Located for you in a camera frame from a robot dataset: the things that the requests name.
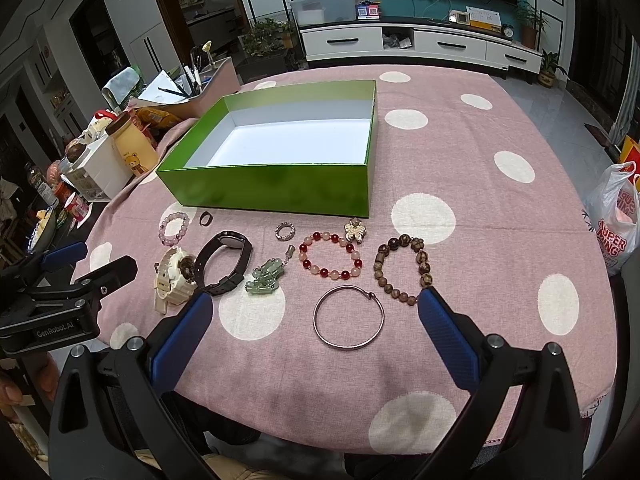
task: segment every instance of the shopping bag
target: shopping bag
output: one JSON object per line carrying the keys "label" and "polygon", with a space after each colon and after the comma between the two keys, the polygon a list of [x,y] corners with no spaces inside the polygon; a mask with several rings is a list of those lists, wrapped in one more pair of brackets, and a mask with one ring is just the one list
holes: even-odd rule
{"label": "shopping bag", "polygon": [[[589,195],[585,207],[595,230],[600,251],[613,276],[640,243],[636,162],[609,166]],[[629,177],[634,176],[633,183]]]}
{"label": "shopping bag", "polygon": [[[635,142],[631,137],[625,136],[625,142],[622,145],[618,162],[631,162],[632,160],[636,162],[636,172],[629,177],[629,182],[633,182],[634,176],[640,174],[640,144]],[[629,168],[630,166],[628,164],[625,167],[625,171],[629,171]],[[636,189],[640,191],[640,180],[636,182]]]}

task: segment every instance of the tv stand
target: tv stand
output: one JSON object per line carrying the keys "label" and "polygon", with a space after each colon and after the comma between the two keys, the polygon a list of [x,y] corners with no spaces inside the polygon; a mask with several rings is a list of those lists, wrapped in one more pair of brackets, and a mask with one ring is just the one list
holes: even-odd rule
{"label": "tv stand", "polygon": [[[385,48],[383,34],[403,32],[409,48]],[[531,83],[540,72],[542,56],[505,36],[480,28],[426,18],[384,16],[375,21],[354,21],[300,27],[306,60],[322,62],[400,62],[455,65],[472,70],[495,69],[506,76],[519,68]]]}

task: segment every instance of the brown wooden bead bracelet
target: brown wooden bead bracelet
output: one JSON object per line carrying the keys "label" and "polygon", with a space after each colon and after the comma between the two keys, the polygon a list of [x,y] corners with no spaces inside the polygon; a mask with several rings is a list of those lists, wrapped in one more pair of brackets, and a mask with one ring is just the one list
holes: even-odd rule
{"label": "brown wooden bead bracelet", "polygon": [[418,264],[418,272],[420,272],[420,286],[426,288],[433,285],[433,276],[431,276],[431,266],[428,263],[429,255],[423,251],[424,240],[422,238],[411,238],[409,235],[401,235],[399,238],[389,238],[386,244],[378,247],[375,263],[373,264],[373,277],[378,280],[378,285],[383,287],[387,294],[390,294],[394,300],[399,300],[409,306],[414,306],[417,301],[415,296],[409,296],[406,292],[400,292],[389,283],[382,273],[382,265],[385,258],[389,256],[389,251],[397,251],[398,247],[407,247],[411,244],[414,250],[415,261]]}

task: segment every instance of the green box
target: green box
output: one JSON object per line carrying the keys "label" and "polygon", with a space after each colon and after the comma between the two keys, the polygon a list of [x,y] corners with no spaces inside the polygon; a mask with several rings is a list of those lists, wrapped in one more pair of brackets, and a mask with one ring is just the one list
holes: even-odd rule
{"label": "green box", "polygon": [[185,206],[369,217],[375,81],[229,95],[158,167]]}

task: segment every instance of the green plant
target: green plant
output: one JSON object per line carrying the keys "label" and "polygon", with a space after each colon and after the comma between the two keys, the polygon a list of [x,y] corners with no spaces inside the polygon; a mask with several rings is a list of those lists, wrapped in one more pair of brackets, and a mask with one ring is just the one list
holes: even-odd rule
{"label": "green plant", "polygon": [[516,20],[518,20],[521,25],[535,28],[540,32],[543,32],[545,30],[545,26],[548,25],[546,18],[542,16],[534,6],[523,1],[518,2],[518,7],[516,8]]}
{"label": "green plant", "polygon": [[288,22],[278,22],[273,18],[265,18],[255,22],[252,29],[242,38],[242,47],[251,57],[267,56],[271,52],[284,48],[282,33],[290,32]]}
{"label": "green plant", "polygon": [[545,72],[549,72],[553,75],[556,75],[556,70],[559,70],[564,75],[567,75],[567,72],[564,68],[562,68],[559,64],[560,54],[557,52],[547,52],[544,48],[542,49],[542,70]]}

